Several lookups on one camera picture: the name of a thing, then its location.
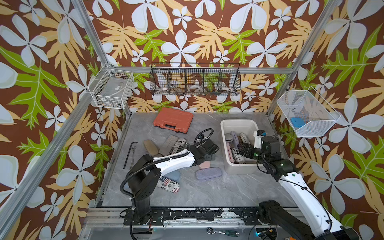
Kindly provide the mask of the small pink glasses case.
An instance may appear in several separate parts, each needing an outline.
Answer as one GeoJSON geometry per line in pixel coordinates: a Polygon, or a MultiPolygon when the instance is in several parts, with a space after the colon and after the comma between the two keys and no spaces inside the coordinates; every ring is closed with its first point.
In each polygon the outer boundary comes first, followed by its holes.
{"type": "Polygon", "coordinates": [[[210,168],[210,167],[211,167],[210,161],[205,161],[205,162],[203,162],[202,164],[199,165],[200,169],[207,169],[207,168],[210,168]]]}

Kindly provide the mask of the floral print glasses case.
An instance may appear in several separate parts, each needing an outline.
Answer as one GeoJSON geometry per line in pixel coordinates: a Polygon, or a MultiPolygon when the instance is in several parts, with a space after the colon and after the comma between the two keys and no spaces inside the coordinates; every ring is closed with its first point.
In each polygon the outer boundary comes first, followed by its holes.
{"type": "Polygon", "coordinates": [[[243,143],[246,143],[246,144],[250,144],[251,143],[245,133],[241,132],[240,133],[240,137],[241,137],[243,143]]]}

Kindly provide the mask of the cream plastic storage box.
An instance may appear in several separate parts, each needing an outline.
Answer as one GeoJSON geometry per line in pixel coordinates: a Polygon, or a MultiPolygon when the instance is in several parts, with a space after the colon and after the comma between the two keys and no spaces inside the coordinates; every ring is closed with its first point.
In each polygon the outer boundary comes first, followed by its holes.
{"type": "Polygon", "coordinates": [[[222,147],[221,151],[223,154],[223,163],[225,171],[230,175],[247,175],[255,173],[257,168],[257,161],[253,159],[245,158],[245,164],[235,164],[230,161],[231,155],[227,148],[225,134],[230,134],[235,132],[237,136],[241,133],[244,133],[252,147],[255,145],[261,147],[261,137],[258,140],[255,140],[254,133],[259,130],[256,122],[252,120],[223,120],[221,121],[221,140],[222,147]]]}

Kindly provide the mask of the grey fabric glasses case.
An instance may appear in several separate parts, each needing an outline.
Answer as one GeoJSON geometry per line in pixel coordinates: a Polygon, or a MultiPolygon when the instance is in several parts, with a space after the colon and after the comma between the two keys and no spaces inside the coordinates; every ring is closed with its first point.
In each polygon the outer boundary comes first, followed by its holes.
{"type": "Polygon", "coordinates": [[[225,141],[226,141],[227,143],[231,143],[231,142],[234,141],[234,137],[233,137],[232,134],[225,134],[224,137],[225,137],[225,141]]]}

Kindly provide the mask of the newspaper print glasses case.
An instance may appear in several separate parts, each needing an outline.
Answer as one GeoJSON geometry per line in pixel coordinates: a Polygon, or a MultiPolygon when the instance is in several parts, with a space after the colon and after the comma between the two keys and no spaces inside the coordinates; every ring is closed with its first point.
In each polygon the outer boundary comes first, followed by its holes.
{"type": "Polygon", "coordinates": [[[240,155],[240,152],[237,148],[232,148],[232,154],[236,164],[245,164],[244,157],[240,155]]]}

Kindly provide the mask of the pale purple glasses case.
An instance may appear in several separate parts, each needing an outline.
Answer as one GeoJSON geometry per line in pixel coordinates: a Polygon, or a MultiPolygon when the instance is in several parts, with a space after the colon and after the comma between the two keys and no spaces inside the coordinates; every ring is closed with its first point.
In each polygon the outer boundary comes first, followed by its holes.
{"type": "Polygon", "coordinates": [[[234,148],[238,148],[238,145],[239,145],[239,143],[240,143],[240,141],[239,141],[239,137],[238,137],[238,135],[236,134],[236,132],[234,132],[234,131],[231,131],[231,136],[233,137],[233,141],[232,141],[232,143],[233,143],[233,146],[234,146],[234,148]]]}

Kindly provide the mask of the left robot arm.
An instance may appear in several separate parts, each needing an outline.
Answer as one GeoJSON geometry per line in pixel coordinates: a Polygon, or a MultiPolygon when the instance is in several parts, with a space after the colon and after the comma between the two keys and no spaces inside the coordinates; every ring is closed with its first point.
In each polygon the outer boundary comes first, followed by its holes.
{"type": "Polygon", "coordinates": [[[150,195],[154,192],[161,177],[183,168],[198,166],[219,150],[212,140],[212,128],[201,131],[193,144],[187,144],[182,151],[164,156],[151,157],[143,155],[127,173],[120,185],[122,194],[130,197],[132,202],[132,220],[144,225],[152,215],[150,195]]]}

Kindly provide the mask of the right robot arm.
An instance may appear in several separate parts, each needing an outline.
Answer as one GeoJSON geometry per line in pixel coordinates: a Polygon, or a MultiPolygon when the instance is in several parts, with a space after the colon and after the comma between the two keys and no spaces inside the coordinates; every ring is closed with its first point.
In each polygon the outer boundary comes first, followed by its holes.
{"type": "Polygon", "coordinates": [[[296,240],[358,240],[359,234],[352,228],[345,228],[321,204],[310,190],[296,166],[281,153],[277,136],[267,136],[263,130],[254,132],[251,143],[244,136],[234,136],[234,147],[240,157],[257,161],[263,166],[263,173],[270,175],[294,200],[307,220],[303,223],[288,213],[274,200],[259,204],[257,217],[262,224],[277,224],[296,240]]]}

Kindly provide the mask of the lavender glasses case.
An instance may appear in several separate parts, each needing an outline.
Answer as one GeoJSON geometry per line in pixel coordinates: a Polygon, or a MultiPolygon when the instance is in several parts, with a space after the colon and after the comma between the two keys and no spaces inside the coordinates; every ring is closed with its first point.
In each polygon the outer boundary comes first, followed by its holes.
{"type": "Polygon", "coordinates": [[[222,170],[218,167],[200,169],[196,171],[197,180],[210,180],[221,177],[223,174],[222,170]]]}

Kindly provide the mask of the light grey glasses case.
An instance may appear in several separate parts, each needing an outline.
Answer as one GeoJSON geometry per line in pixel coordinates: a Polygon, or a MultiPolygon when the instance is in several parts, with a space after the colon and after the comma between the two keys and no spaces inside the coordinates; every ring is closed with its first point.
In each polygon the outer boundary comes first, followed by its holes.
{"type": "Polygon", "coordinates": [[[170,135],[167,138],[167,140],[163,143],[163,145],[160,147],[159,154],[161,154],[162,156],[168,156],[173,146],[178,141],[178,139],[179,139],[178,137],[174,135],[170,135]]]}

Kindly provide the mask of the blue glasses case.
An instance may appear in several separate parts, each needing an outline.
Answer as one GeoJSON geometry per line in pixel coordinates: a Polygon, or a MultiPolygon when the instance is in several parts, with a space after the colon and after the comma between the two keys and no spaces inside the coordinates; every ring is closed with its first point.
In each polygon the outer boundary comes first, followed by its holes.
{"type": "Polygon", "coordinates": [[[174,182],[178,182],[179,179],[181,178],[181,173],[179,171],[173,171],[171,173],[164,175],[164,177],[168,178],[174,182]]]}

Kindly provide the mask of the flag print glasses case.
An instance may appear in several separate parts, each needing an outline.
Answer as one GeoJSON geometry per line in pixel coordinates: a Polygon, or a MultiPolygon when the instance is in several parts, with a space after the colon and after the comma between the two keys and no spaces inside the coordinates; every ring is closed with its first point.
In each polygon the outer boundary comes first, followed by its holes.
{"type": "Polygon", "coordinates": [[[161,188],[163,190],[166,190],[171,193],[177,193],[180,190],[180,185],[179,183],[166,178],[166,177],[161,177],[158,182],[157,182],[157,187],[161,188]]]}

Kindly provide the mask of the blue object in basket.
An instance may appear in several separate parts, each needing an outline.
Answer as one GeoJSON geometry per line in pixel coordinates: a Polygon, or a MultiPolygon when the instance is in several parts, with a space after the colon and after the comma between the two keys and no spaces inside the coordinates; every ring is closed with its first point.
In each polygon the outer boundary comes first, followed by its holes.
{"type": "Polygon", "coordinates": [[[292,123],[293,127],[296,129],[299,129],[306,124],[306,122],[302,118],[299,118],[299,117],[291,118],[291,123],[292,123]]]}

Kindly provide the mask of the red plastic tool case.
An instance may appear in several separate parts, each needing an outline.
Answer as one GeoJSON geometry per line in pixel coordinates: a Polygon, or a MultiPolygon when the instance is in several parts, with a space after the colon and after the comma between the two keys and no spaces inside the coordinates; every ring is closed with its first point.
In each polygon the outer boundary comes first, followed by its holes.
{"type": "Polygon", "coordinates": [[[155,118],[153,124],[155,127],[161,129],[187,134],[193,117],[194,115],[189,112],[163,108],[155,118]]]}

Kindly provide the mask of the white mesh basket right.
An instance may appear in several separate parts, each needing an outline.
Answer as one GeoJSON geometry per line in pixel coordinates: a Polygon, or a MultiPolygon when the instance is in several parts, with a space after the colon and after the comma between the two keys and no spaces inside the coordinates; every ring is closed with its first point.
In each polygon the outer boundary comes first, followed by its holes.
{"type": "Polygon", "coordinates": [[[286,91],[277,104],[299,138],[322,137],[341,118],[341,114],[313,87],[286,91]],[[291,123],[293,117],[302,118],[306,124],[294,128],[291,123]]]}

